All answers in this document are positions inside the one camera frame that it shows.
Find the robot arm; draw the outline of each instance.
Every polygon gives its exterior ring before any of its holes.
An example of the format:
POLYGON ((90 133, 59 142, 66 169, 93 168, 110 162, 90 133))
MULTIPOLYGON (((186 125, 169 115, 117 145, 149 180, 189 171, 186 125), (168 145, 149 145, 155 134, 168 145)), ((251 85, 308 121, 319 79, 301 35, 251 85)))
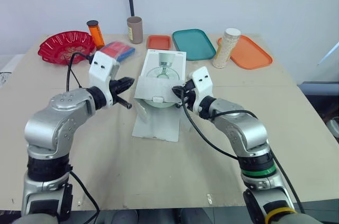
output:
POLYGON ((296 214, 292 201, 275 167, 265 126, 255 117, 241 111, 243 107, 212 94, 212 81, 202 67, 189 75, 185 86, 175 86, 173 92, 182 105, 212 122, 230 140, 240 165, 241 177, 248 188, 244 200, 253 223, 319 223, 305 214, 296 214))
POLYGON ((73 199, 72 185, 68 183, 72 170, 69 152, 75 131, 102 107, 120 103, 131 108, 118 94, 127 90, 134 79, 114 80, 118 68, 114 58, 96 52, 90 68, 90 88, 54 96, 26 124, 29 158, 21 210, 24 218, 16 223, 34 223, 35 218, 54 223, 69 218, 73 199))

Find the orange tray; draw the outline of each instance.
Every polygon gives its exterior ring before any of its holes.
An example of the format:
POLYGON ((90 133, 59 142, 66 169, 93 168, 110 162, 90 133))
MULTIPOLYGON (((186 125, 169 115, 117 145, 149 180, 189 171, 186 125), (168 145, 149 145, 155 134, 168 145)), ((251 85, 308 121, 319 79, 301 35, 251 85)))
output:
POLYGON ((148 49, 169 50, 172 39, 167 35, 150 35, 147 39, 148 49))
POLYGON ((241 35, 232 50, 231 59, 241 68, 258 69, 273 63, 273 58, 249 37, 241 35))

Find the teal tray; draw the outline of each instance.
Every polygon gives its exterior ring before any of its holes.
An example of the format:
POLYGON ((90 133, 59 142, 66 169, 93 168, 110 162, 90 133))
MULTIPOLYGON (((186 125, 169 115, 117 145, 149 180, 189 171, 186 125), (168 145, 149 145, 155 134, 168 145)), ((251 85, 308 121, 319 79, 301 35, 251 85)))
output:
POLYGON ((188 61, 207 60, 216 54, 207 35, 199 29, 176 31, 172 38, 176 49, 186 52, 188 61))

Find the tabletop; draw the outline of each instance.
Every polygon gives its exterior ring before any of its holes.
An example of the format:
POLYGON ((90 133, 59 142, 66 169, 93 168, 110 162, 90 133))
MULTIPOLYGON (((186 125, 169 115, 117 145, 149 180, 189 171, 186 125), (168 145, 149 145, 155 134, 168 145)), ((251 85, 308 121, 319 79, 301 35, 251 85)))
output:
MULTIPOLYGON (((213 45, 221 34, 208 35, 213 45)), ((272 55, 259 35, 248 34, 272 55)), ((24 127, 31 115, 65 90, 66 66, 48 64, 37 55, 41 38, 25 55, 0 89, 2 147, 0 209, 21 208, 27 153, 24 127)), ((125 35, 106 35, 105 42, 125 35)), ((122 62, 117 78, 137 78, 146 54, 122 62)), ((266 126, 269 142, 302 201, 339 198, 339 145, 284 68, 274 60, 268 67, 244 70, 233 62, 215 69, 211 61, 187 61, 187 74, 207 66, 213 94, 254 112, 266 126)), ((89 64, 74 65, 83 86, 89 64)), ((75 88, 72 79, 71 87, 75 88)), ((132 100, 136 83, 121 94, 132 100)), ((244 205, 245 186, 238 163, 209 147, 194 131, 180 130, 179 142, 132 137, 135 109, 115 105, 99 110, 74 136, 70 163, 101 209, 181 208, 244 205)), ((210 122, 193 116, 215 145, 233 153, 226 136, 210 122)), ((73 184, 73 210, 93 209, 82 189, 73 184)))

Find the red plastic bowl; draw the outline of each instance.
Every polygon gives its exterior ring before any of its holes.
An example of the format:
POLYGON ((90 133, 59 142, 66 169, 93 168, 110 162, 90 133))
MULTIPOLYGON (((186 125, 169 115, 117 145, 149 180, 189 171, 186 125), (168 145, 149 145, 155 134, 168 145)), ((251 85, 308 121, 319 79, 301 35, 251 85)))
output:
MULTIPOLYGON (((52 64, 67 65, 74 52, 89 55, 94 49, 92 36, 87 32, 69 31, 49 37, 40 45, 38 55, 42 57, 42 60, 52 64)), ((75 56, 73 63, 77 64, 84 59, 82 56, 75 56)))

